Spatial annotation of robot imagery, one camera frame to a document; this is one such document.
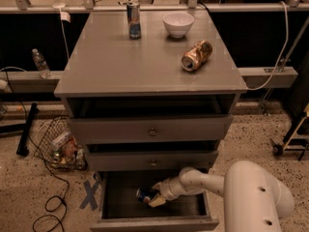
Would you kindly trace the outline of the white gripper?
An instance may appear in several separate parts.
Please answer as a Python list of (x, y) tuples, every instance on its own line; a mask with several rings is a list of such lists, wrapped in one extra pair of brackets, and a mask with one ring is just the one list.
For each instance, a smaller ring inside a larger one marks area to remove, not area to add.
[(166, 200), (177, 199), (182, 193), (182, 185), (178, 177), (168, 178), (152, 186), (152, 189), (159, 191), (148, 203), (152, 208), (164, 205)]

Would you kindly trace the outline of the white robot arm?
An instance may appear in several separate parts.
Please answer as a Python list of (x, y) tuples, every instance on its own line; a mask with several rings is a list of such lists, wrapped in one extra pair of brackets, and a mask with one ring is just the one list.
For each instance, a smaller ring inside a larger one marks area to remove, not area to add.
[(259, 164), (241, 160), (225, 175), (210, 175), (193, 167), (153, 186), (149, 205), (157, 207), (182, 195), (206, 190), (223, 198), (225, 232), (282, 232), (280, 220), (295, 208), (290, 189)]

